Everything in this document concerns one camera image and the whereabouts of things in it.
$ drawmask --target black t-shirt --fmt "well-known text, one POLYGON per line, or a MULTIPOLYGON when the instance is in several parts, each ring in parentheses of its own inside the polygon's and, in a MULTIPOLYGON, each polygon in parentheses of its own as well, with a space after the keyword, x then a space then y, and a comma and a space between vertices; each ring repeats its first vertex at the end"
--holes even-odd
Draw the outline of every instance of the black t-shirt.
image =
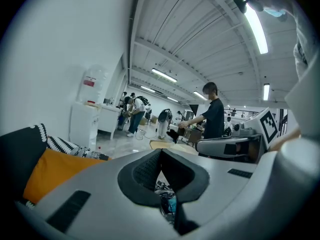
POLYGON ((206 119, 205 139, 220 138, 224 134, 224 105, 219 98, 210 103, 209 109, 202 115, 206 119))

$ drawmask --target white ceiling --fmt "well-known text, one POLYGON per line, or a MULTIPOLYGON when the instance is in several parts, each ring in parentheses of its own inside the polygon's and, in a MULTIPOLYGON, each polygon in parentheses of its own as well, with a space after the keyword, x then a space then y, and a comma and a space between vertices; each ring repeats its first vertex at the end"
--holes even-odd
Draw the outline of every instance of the white ceiling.
POLYGON ((201 93, 212 81, 224 103, 265 107, 263 84, 270 83, 274 91, 269 100, 279 105, 298 81, 293 56, 296 24, 290 16, 280 22, 258 13, 269 49, 260 54, 248 21, 233 0, 140 0, 140 5, 132 32, 132 84, 198 104, 201 100, 193 91, 201 93), (177 82, 159 78, 152 68, 177 82))

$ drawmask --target floor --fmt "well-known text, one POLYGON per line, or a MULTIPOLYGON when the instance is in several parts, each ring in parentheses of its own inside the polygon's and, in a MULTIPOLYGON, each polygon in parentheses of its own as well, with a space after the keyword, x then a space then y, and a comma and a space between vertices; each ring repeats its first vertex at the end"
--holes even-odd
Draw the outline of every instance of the floor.
MULTIPOLYGON (((139 125, 138 132, 133 137, 127 137, 126 130, 130 124, 126 123, 123 130, 115 130, 113 139, 110 140, 110 133, 99 131, 96 138, 96 150, 115 159, 135 152, 150 150, 150 140, 159 140, 156 133, 156 124, 139 125)), ((172 138, 166 135, 161 140, 163 142, 172 142, 172 138)))

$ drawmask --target white pants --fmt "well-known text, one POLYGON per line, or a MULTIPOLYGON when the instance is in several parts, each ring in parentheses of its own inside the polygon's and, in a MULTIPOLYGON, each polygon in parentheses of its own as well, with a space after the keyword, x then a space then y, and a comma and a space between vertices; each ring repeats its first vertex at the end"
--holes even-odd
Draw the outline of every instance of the white pants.
POLYGON ((158 131, 159 131, 160 138, 164 138, 166 136, 166 132, 168 130, 167 128, 168 128, 168 121, 159 122, 158 131))

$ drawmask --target red label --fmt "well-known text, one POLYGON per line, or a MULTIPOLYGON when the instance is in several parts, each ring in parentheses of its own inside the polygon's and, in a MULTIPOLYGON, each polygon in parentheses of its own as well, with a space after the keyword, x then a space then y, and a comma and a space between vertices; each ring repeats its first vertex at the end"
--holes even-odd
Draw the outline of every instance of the red label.
POLYGON ((92 81, 89 81, 89 80, 84 80, 83 84, 86 85, 86 86, 94 87, 95 82, 92 82, 92 81))

